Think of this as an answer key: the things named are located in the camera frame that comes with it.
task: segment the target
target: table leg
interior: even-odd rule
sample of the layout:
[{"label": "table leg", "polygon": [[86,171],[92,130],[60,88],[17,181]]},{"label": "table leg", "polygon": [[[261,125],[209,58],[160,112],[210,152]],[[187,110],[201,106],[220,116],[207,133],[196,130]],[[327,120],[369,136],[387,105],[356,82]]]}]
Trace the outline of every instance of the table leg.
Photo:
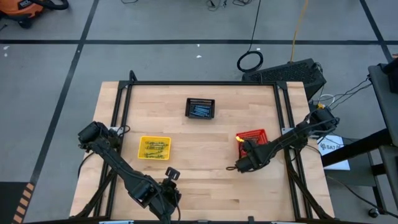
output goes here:
[{"label": "table leg", "polygon": [[324,167],[330,166],[337,162],[347,160],[365,152],[377,149],[381,145],[392,144],[392,139],[387,129],[383,129],[368,137],[360,139],[354,143],[337,149],[329,154],[322,156],[322,164]]}]

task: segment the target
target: wooden tabletop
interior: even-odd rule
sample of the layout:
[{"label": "wooden tabletop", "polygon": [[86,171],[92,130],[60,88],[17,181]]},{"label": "wooden tabletop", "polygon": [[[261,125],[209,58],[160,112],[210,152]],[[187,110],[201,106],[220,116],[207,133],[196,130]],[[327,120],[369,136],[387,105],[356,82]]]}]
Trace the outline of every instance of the wooden tabletop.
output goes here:
[{"label": "wooden tabletop", "polygon": [[[110,125],[117,86],[117,82],[102,84],[95,121]],[[294,120],[298,123],[309,112],[303,84],[288,83],[288,88]],[[287,125],[282,92],[280,97]],[[187,98],[215,99],[215,118],[186,118]],[[122,110],[123,103],[119,110],[119,122]],[[124,137],[122,157],[133,169],[158,181],[166,178],[165,171],[169,166],[181,172],[177,187],[182,194],[182,220],[245,221],[248,216],[254,216],[257,221],[294,220],[283,151],[278,152],[268,166],[256,172],[241,174],[225,169],[233,166],[238,159],[236,133],[265,129],[269,141],[280,136],[271,86],[133,86],[127,125],[131,131]],[[170,159],[138,159],[141,136],[171,137]],[[310,145],[317,148],[314,140],[310,140]],[[333,216],[319,153],[306,148],[302,151],[302,160],[309,191]],[[95,193],[102,164],[103,160],[98,155],[93,155],[84,164],[70,215],[76,215]],[[299,190],[297,192],[299,202],[302,202],[302,195]],[[105,193],[101,214],[104,214],[107,197],[108,193]],[[300,211],[305,217],[303,203],[300,204]],[[176,209],[172,219],[177,217]],[[111,218],[157,219],[148,208],[142,209],[128,196],[119,177]]]}]

